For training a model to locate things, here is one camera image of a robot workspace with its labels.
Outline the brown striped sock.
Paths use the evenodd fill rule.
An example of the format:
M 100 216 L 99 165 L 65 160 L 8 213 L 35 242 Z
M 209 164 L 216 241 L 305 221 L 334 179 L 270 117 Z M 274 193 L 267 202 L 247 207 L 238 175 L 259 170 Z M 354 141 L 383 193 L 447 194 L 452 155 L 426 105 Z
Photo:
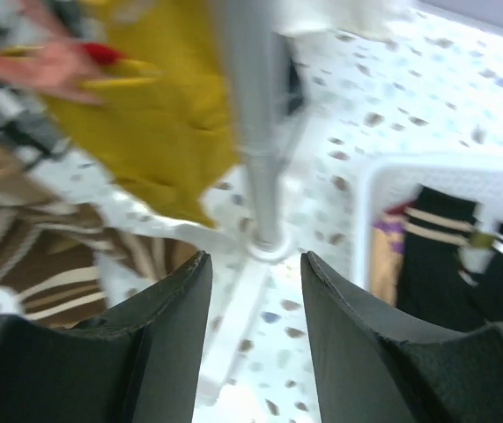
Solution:
M 133 234 L 114 228 L 107 228 L 104 235 L 104 240 L 109 242 L 109 249 L 104 253 L 150 283 L 159 282 L 197 252 L 193 244 L 172 238 Z
M 0 146 L 0 313 L 71 327 L 103 312 L 92 249 L 101 229 L 91 205 L 68 203 Z

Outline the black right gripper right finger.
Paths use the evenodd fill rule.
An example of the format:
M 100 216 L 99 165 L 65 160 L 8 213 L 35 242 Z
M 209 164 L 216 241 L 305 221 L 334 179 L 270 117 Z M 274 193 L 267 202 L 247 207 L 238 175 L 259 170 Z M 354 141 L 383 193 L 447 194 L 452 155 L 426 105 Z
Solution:
M 324 422 L 503 422 L 503 323 L 450 330 L 300 259 Z

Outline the yellow sock with pattern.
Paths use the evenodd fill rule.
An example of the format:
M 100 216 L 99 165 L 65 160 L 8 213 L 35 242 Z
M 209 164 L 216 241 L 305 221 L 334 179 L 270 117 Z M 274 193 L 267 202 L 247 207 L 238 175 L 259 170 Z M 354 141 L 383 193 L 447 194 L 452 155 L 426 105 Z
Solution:
M 89 1 L 120 58 L 43 95 L 57 125 L 157 213 L 213 226 L 201 198 L 237 161 L 226 78 L 203 1 Z

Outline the black striped sock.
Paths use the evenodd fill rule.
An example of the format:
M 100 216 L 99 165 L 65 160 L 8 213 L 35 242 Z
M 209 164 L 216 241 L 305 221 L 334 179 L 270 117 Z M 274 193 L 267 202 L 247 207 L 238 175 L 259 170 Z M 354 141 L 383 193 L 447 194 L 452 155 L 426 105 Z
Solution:
M 459 273 L 460 248 L 474 233 L 477 203 L 423 187 L 406 209 L 396 307 L 421 320 L 468 332 L 485 324 Z

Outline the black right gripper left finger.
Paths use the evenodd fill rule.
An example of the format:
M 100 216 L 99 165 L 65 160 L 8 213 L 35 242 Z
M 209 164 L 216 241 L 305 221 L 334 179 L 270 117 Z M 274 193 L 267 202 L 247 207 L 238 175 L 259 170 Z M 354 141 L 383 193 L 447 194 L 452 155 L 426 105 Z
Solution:
M 211 301 L 198 252 L 70 329 L 0 315 L 0 422 L 189 422 Z

